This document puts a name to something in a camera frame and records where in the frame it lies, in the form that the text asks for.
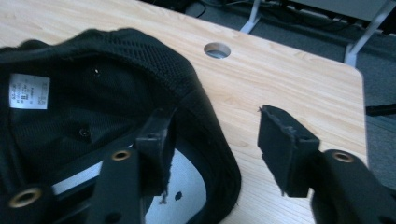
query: black plastic bracket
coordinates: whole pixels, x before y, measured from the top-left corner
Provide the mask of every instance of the black plastic bracket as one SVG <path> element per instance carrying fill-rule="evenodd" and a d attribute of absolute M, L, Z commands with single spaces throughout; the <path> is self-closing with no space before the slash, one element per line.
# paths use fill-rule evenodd
<path fill-rule="evenodd" d="M 106 155 L 87 224 L 145 223 L 144 196 L 167 190 L 176 142 L 174 112 L 155 110 L 130 148 Z"/>
<path fill-rule="evenodd" d="M 27 185 L 0 198 L 0 223 L 49 223 L 54 202 L 51 187 Z"/>
<path fill-rule="evenodd" d="M 319 140 L 287 112 L 262 108 L 259 147 L 276 183 L 290 197 L 315 191 L 318 224 L 396 224 L 396 198 L 359 158 L 341 150 L 318 151 Z"/>
<path fill-rule="evenodd" d="M 264 105 L 259 131 L 262 158 L 276 183 L 290 197 L 306 197 L 308 162 L 318 154 L 319 140 L 286 111 Z"/>

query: desk grommet hole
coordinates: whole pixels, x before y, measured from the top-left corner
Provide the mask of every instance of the desk grommet hole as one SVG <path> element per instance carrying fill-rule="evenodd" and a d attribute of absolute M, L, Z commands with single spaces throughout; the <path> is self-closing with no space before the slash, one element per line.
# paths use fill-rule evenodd
<path fill-rule="evenodd" d="M 213 42 L 205 45 L 204 52 L 212 58 L 223 59 L 230 56 L 231 49 L 223 43 Z"/>

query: wooden table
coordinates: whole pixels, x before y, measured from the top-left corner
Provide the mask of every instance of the wooden table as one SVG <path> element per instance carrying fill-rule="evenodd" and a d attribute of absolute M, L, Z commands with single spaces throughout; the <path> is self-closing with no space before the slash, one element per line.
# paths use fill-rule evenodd
<path fill-rule="evenodd" d="M 321 139 L 321 150 L 343 149 L 366 161 L 362 79 L 352 67 L 135 1 L 0 2 L 0 47 L 121 27 L 157 37 L 197 71 L 243 176 L 239 202 L 223 223 L 314 223 L 309 200 L 282 197 L 261 159 L 263 104 L 291 113 Z M 231 55 L 208 57 L 211 42 L 227 45 Z"/>

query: label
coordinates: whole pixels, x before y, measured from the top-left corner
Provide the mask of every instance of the label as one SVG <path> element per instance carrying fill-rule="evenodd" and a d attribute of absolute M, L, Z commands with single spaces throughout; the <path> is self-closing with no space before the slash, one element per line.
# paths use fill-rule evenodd
<path fill-rule="evenodd" d="M 49 77 L 11 74 L 9 80 L 9 107 L 47 109 L 49 90 Z"/>

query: brass grommet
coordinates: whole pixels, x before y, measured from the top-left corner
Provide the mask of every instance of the brass grommet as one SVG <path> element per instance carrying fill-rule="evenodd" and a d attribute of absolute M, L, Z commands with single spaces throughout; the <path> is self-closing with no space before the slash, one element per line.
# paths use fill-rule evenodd
<path fill-rule="evenodd" d="M 332 156 L 338 160 L 338 161 L 343 161 L 343 162 L 353 162 L 354 159 L 350 155 L 343 153 L 343 152 L 334 152 Z"/>
<path fill-rule="evenodd" d="M 111 156 L 111 159 L 113 161 L 123 161 L 128 159 L 131 156 L 131 152 L 127 151 L 127 150 L 120 150 L 120 151 L 116 151 L 115 153 L 113 153 L 113 155 Z"/>
<path fill-rule="evenodd" d="M 8 203 L 8 206 L 11 208 L 24 207 L 37 201 L 37 199 L 39 199 L 41 195 L 42 192 L 39 188 L 26 189 L 12 197 L 12 199 Z"/>
<path fill-rule="evenodd" d="M 82 137 L 89 137 L 90 136 L 90 131 L 88 129 L 80 129 L 79 130 L 79 135 Z"/>

